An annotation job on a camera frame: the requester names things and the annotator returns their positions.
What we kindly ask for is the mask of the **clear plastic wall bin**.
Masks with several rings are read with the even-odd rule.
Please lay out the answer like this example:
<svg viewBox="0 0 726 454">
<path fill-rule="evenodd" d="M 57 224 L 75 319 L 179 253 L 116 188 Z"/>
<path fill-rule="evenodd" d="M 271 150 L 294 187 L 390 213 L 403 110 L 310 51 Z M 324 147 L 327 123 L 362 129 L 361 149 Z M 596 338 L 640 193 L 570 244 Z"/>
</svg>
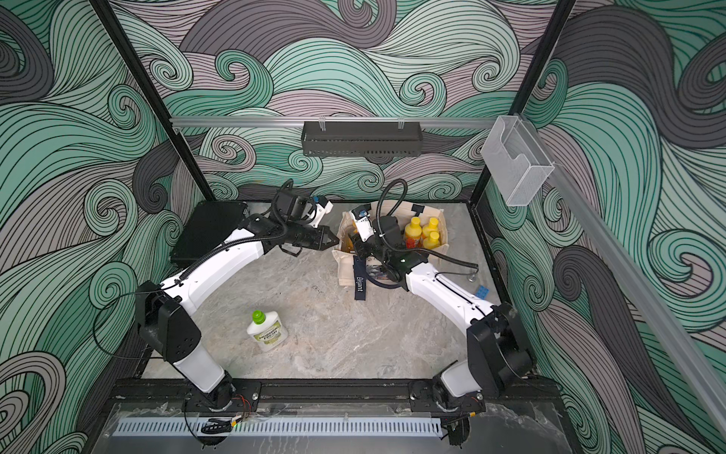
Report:
<svg viewBox="0 0 726 454">
<path fill-rule="evenodd" d="M 481 156 L 507 206 L 527 206 L 554 170 L 534 125 L 519 115 L 497 117 Z"/>
</svg>

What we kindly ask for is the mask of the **white bottle green cap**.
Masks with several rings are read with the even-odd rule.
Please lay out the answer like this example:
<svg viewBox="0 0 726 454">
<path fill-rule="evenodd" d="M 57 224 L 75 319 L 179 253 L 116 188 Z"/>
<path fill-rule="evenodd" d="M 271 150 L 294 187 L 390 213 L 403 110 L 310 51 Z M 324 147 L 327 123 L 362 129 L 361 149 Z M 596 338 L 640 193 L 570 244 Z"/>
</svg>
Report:
<svg viewBox="0 0 726 454">
<path fill-rule="evenodd" d="M 285 328 L 277 311 L 264 312 L 255 310 L 251 314 L 251 323 L 247 334 L 254 340 L 262 352 L 268 352 L 282 344 L 289 332 Z"/>
</svg>

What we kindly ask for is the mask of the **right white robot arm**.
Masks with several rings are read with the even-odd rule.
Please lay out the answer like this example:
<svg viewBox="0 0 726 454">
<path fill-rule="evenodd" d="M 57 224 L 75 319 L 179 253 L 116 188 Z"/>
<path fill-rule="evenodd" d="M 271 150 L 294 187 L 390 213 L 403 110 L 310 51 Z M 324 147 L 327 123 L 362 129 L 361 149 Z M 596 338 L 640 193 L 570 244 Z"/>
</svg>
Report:
<svg viewBox="0 0 726 454">
<path fill-rule="evenodd" d="M 400 288 L 426 300 L 466 337 L 467 358 L 444 369 L 436 378 L 439 400 L 480 393 L 499 397 L 535 365 L 531 343 L 513 306 L 491 303 L 465 291 L 430 261 L 431 251 L 393 249 L 378 235 L 351 235 L 358 257 L 373 257 Z"/>
</svg>

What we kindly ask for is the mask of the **aluminium wall rail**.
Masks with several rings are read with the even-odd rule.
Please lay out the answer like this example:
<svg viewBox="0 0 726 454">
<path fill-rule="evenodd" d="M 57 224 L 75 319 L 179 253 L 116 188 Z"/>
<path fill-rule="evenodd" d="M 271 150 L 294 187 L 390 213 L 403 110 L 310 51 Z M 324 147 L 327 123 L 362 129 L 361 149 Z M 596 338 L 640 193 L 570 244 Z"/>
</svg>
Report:
<svg viewBox="0 0 726 454">
<path fill-rule="evenodd" d="M 186 115 L 171 117 L 176 129 L 185 128 L 302 128 L 306 122 L 318 123 L 325 128 L 328 123 L 391 123 L 397 126 L 419 123 L 423 129 L 472 129 L 491 128 L 497 117 L 232 117 L 231 115 Z"/>
</svg>

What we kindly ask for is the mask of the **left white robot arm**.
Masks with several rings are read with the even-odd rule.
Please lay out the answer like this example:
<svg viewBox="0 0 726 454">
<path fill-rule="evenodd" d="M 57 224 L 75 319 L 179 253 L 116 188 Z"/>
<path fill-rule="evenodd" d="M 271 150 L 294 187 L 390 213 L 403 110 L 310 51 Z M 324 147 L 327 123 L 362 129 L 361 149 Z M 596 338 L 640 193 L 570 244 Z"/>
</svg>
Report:
<svg viewBox="0 0 726 454">
<path fill-rule="evenodd" d="M 179 274 L 161 284 L 147 281 L 139 287 L 134 310 L 138 333 L 210 407 L 221 409 L 233 399 L 234 384 L 202 344 L 202 331 L 193 315 L 237 272 L 276 247 L 287 244 L 300 250 L 325 251 L 339 243 L 327 225 L 313 227 L 251 215 Z"/>
</svg>

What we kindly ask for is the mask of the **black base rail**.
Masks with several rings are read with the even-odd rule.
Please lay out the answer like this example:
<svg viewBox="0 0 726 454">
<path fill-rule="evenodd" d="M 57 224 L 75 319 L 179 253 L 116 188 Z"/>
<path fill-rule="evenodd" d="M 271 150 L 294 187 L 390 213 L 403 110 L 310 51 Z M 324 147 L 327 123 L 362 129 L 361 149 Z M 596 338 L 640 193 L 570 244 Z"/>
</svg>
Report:
<svg viewBox="0 0 726 454">
<path fill-rule="evenodd" d="M 273 404 L 363 405 L 387 404 L 412 412 L 468 414 L 483 412 L 488 403 L 551 401 L 559 397 L 550 380 L 515 382 L 499 395 L 474 391 L 461 397 L 446 392 L 434 379 L 231 379 L 222 390 L 202 393 L 191 382 L 183 382 L 183 395 L 195 409 L 247 410 L 256 412 Z"/>
</svg>

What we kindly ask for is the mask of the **large orange soap bottle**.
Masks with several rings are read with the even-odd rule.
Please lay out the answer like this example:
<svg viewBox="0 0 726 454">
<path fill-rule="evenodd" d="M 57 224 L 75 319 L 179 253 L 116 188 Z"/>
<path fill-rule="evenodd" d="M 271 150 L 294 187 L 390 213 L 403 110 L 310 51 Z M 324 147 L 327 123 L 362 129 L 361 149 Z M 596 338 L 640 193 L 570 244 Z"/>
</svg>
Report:
<svg viewBox="0 0 726 454">
<path fill-rule="evenodd" d="M 342 229 L 340 251 L 342 251 L 344 253 L 354 253 L 355 252 L 355 246 L 354 246 L 354 242 L 352 240 L 352 236 L 356 235 L 357 233 L 358 233 L 358 231 L 357 231 L 357 227 L 355 226 L 355 223 L 351 223 L 350 225 L 348 225 Z"/>
</svg>

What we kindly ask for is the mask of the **cream canvas shopping bag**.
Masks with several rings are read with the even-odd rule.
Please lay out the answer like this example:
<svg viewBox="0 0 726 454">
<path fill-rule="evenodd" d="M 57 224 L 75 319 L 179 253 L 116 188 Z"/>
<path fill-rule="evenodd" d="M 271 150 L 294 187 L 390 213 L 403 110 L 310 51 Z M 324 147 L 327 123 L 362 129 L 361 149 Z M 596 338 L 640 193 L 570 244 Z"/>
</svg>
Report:
<svg viewBox="0 0 726 454">
<path fill-rule="evenodd" d="M 372 206 L 371 211 L 371 223 L 374 225 L 374 210 L 376 209 L 378 202 L 372 202 L 370 205 Z M 395 201 L 387 200 L 383 202 L 382 205 L 382 215 L 387 215 L 389 213 L 389 210 L 393 208 L 395 204 Z M 342 208 L 342 214 L 341 214 L 341 221 L 340 225 L 338 225 L 337 230 L 337 237 L 340 239 L 340 244 L 338 246 L 334 247 L 333 250 L 333 257 L 338 263 L 338 283 L 343 287 L 349 287 L 349 286 L 355 286 L 357 285 L 357 278 L 355 276 L 355 269 L 354 269 L 354 257 L 357 255 L 355 253 L 344 253 L 340 251 L 340 245 L 341 245 L 341 237 L 342 237 L 342 229 L 351 223 L 354 223 L 353 217 L 351 215 L 351 210 L 357 207 L 358 205 L 353 205 L 353 208 L 351 207 L 344 207 Z M 402 204 L 396 209 L 396 211 L 392 214 L 392 216 L 395 216 L 397 218 L 397 221 L 399 223 L 399 226 L 404 230 L 407 224 L 410 223 L 410 220 L 413 217 L 419 217 L 421 219 L 421 225 L 422 227 L 427 224 L 428 220 L 431 217 L 436 217 L 440 221 L 440 234 L 441 234 L 441 240 L 442 245 L 435 249 L 434 251 L 440 252 L 440 253 L 447 253 L 449 249 L 449 236 L 447 232 L 446 227 L 446 220 L 444 217 L 444 210 L 435 208 L 433 206 L 423 205 L 423 204 L 414 204 L 413 202 L 402 202 Z M 440 265 L 442 262 L 442 259 L 439 259 L 438 257 L 429 257 L 429 261 L 433 265 Z M 391 280 L 389 280 L 387 277 L 384 277 L 385 274 L 382 274 L 379 268 L 375 270 L 375 273 L 372 271 L 369 271 L 369 273 L 374 277 L 374 279 L 381 281 L 385 284 L 391 284 Z"/>
</svg>

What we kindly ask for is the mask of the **blue toy building brick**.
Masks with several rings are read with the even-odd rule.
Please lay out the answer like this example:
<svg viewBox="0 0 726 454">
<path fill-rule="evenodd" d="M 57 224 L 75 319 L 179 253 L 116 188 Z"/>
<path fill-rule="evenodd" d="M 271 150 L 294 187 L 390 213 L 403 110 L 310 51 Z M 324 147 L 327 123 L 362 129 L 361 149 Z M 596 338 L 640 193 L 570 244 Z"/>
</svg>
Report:
<svg viewBox="0 0 726 454">
<path fill-rule="evenodd" d="M 478 289 L 475 292 L 476 297 L 479 299 L 485 300 L 489 294 L 489 289 L 484 286 L 479 286 Z"/>
</svg>

